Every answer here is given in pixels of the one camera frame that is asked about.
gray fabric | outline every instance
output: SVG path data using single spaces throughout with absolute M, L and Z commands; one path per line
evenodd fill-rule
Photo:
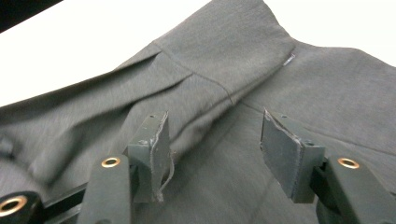
M 0 108 L 0 133 L 50 195 L 86 182 L 92 163 L 122 152 L 153 111 L 169 111 L 177 161 L 293 48 L 261 1 L 214 1 L 114 72 Z
M 214 0 L 115 71 L 0 108 L 14 158 L 0 161 L 0 195 L 48 199 L 86 182 L 148 113 L 168 110 L 179 164 L 165 202 L 139 204 L 137 223 L 317 223 L 264 165 L 263 107 L 299 120 L 328 155 L 359 156 L 396 192 L 395 83 L 394 67 L 362 51 L 293 40 L 261 0 Z

fabric fold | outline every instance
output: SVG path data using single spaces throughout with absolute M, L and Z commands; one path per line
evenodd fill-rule
M 114 71 L 0 108 L 0 133 L 50 195 L 85 183 L 93 162 L 121 153 L 155 111 L 169 111 L 178 161 L 293 48 L 263 1 L 214 0 Z

gray wool cloth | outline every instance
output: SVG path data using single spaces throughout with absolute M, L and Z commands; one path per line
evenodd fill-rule
M 175 174 L 163 203 L 136 206 L 137 223 L 318 223 L 264 164 L 264 108 L 396 192 L 396 68 L 294 40 L 261 0 L 213 0 L 114 71 L 1 107 L 0 196 L 46 201 L 86 183 L 147 114 L 169 111 Z

stitching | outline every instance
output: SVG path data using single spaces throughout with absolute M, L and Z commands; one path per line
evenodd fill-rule
M 222 86 L 220 83 L 218 83 L 217 81 L 215 81 L 215 80 L 213 80 L 213 79 L 210 79 L 210 78 L 208 78 L 208 77 L 205 77 L 205 76 L 199 74 L 198 72 L 196 72 L 196 71 L 190 69 L 189 67 L 187 67 L 186 65 L 184 65 L 178 58 L 176 58 L 176 57 L 174 57 L 172 54 L 170 54 L 170 53 L 168 52 L 167 49 L 163 48 L 162 46 L 160 46 L 159 44 L 157 44 L 155 41 L 153 41 L 152 44 L 154 44 L 156 47 L 158 47 L 158 48 L 162 51 L 162 53 L 164 53 L 166 56 L 168 56 L 170 59 L 172 59 L 172 61 L 174 61 L 174 63 L 177 64 L 178 66 L 180 66 L 180 67 L 182 67 L 182 68 L 184 68 L 184 69 L 187 69 L 187 70 L 191 71 L 192 73 L 194 73 L 194 74 L 195 74 L 196 76 L 198 76 L 198 77 L 201 77 L 201 78 L 203 78 L 203 79 L 205 79 L 205 80 L 207 80 L 207 81 L 210 81 L 210 82 L 215 83 L 216 85 L 220 86 L 220 87 L 227 93 L 228 99 L 229 99 L 229 100 L 231 101 L 231 103 L 234 105 L 234 102 L 233 102 L 233 100 L 231 99 L 231 94 L 230 94 L 229 91 L 228 91 L 224 86 Z

seam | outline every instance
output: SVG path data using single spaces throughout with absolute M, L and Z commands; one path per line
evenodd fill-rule
M 248 104 L 245 103 L 245 102 L 241 102 L 241 104 L 244 105 L 245 107 L 248 107 L 248 108 L 253 109 L 253 110 L 255 110 L 255 111 L 259 112 L 259 113 L 262 113 L 258 108 L 254 107 L 254 106 L 252 106 L 252 105 L 248 105 Z M 349 141 L 349 140 L 346 140 L 346 139 L 341 139 L 341 138 L 332 136 L 332 135 L 330 135 L 330 134 L 323 133 L 323 132 L 320 132 L 320 131 L 318 131 L 318 130 L 315 130 L 315 128 L 313 128 L 313 127 L 309 127 L 309 126 L 304 126 L 304 127 L 305 127 L 309 132 L 311 132 L 311 133 L 320 134 L 320 135 L 322 135 L 322 136 L 330 137 L 330 138 L 332 138 L 332 139 L 334 139 L 334 140 L 337 140 L 337 141 L 340 141 L 340 142 L 344 142 L 344 143 L 347 143 L 347 144 L 350 144 L 350 145 L 354 145 L 354 146 L 357 146 L 357 147 L 364 147 L 364 148 L 367 148 L 367 149 L 369 149 L 369 150 L 372 150 L 372 151 L 375 151 L 375 152 L 378 152 L 378 153 L 381 153 L 381 154 L 385 154 L 385 155 L 388 155 L 388 156 L 396 157 L 396 154 L 393 154 L 393 153 L 391 153 L 391 152 L 382 151 L 382 150 L 379 150 L 379 149 L 376 149 L 376 148 L 373 148 L 373 147 L 367 147 L 367 146 L 364 146 L 364 145 L 362 145 L 362 144 L 354 143 L 354 142 Z
M 184 127 L 172 138 L 170 139 L 171 142 L 173 143 L 174 141 L 176 141 L 182 134 L 183 132 L 189 128 L 195 121 L 197 121 L 198 119 L 206 116 L 207 114 L 211 113 L 212 111 L 214 111 L 215 109 L 218 108 L 219 105 L 225 103 L 225 100 L 220 100 L 218 102 L 216 102 L 215 104 L 213 104 L 210 108 L 208 108 L 207 110 L 205 110 L 201 115 L 197 115 L 194 116 L 193 118 L 191 118 L 185 125 Z M 218 117 L 220 117 L 222 114 L 224 114 L 227 111 L 227 109 L 225 111 L 222 111 L 220 115 L 218 115 L 217 117 L 213 118 L 211 123 L 207 124 L 207 125 L 212 125 L 213 124 L 213 120 L 217 119 Z
M 164 53 L 166 56 L 168 56 L 170 59 L 172 59 L 172 61 L 173 61 L 175 64 L 177 64 L 178 66 L 180 66 L 180 67 L 182 67 L 182 68 L 184 68 L 184 69 L 189 70 L 190 72 L 194 73 L 194 74 L 195 74 L 196 76 L 198 76 L 198 77 L 201 77 L 201 78 L 203 78 L 203 79 L 205 79 L 205 80 L 207 80 L 207 81 L 210 81 L 210 82 L 215 83 L 216 85 L 220 86 L 220 87 L 227 93 L 228 99 L 230 100 L 231 104 L 234 105 L 234 102 L 233 102 L 233 100 L 231 99 L 231 94 L 230 94 L 229 91 L 228 91 L 224 86 L 222 86 L 220 83 L 218 83 L 217 81 L 215 81 L 215 80 L 213 80 L 213 79 L 211 79 L 211 78 L 205 77 L 205 76 L 199 74 L 198 72 L 196 72 L 196 71 L 190 69 L 189 67 L 187 67 L 186 65 L 184 65 L 178 58 L 174 57 L 171 53 L 169 53 L 167 49 L 165 49 L 164 47 L 160 46 L 160 45 L 157 44 L 155 41 L 152 41 L 151 43 L 154 44 L 156 47 L 158 47 L 158 48 L 162 51 L 162 53 Z
M 235 123 L 238 121 L 238 118 L 239 118 L 239 117 L 240 117 L 240 113 L 238 113 L 238 114 L 236 115 L 236 118 L 233 119 L 233 123 L 231 123 L 230 125 L 228 125 L 227 130 L 226 130 L 226 131 L 223 131 L 223 132 L 221 132 L 221 133 L 219 134 L 219 137 L 218 137 L 219 141 L 216 141 L 213 145 L 211 145 L 211 146 L 209 146 L 209 147 L 206 147 L 203 153 L 201 152 L 201 154 L 204 155 L 205 159 L 202 160 L 202 162 L 199 162 L 199 163 L 196 165 L 197 169 L 195 169 L 194 173 L 193 173 L 192 175 L 190 175 L 189 178 L 183 180 L 183 181 L 182 181 L 180 184 L 178 184 L 177 186 L 172 186 L 172 188 L 175 190 L 175 192 L 180 192 L 180 191 L 182 191 L 182 189 L 185 188 L 185 186 L 187 186 L 187 185 L 199 174 L 200 170 L 204 167 L 205 164 L 207 164 L 208 158 L 210 158 L 210 156 L 217 150 L 218 145 L 220 145 L 220 144 L 224 141 L 224 137 L 231 131 L 231 129 L 233 128 L 233 126 L 235 125 Z M 201 140 L 201 142 L 205 141 L 205 138 L 207 138 L 208 136 L 209 136 L 209 133 L 206 133 L 205 136 L 203 137 L 203 139 Z M 198 145 L 195 145 L 195 146 L 193 146 L 189 151 L 187 151 L 187 152 L 183 155 L 183 158 L 185 158 L 184 161 L 185 161 L 186 159 L 188 160 L 188 157 L 190 157 L 189 155 L 190 155 L 191 153 L 194 153 L 194 152 L 196 153 L 196 152 L 198 151 L 198 150 L 193 150 L 194 148 L 199 149 L 199 146 L 198 146 Z M 176 170 L 175 170 L 175 174 L 174 174 L 175 177 L 174 177 L 174 178 L 177 178 L 177 176 L 180 175 L 180 171 L 177 171 L 177 166 L 179 167 L 180 164 L 182 164 L 182 163 L 175 164 Z M 170 198 L 168 198 L 167 201 L 168 201 L 168 202 L 172 202 L 175 198 L 176 198 L 176 195 L 175 195 L 175 194 L 170 195 Z

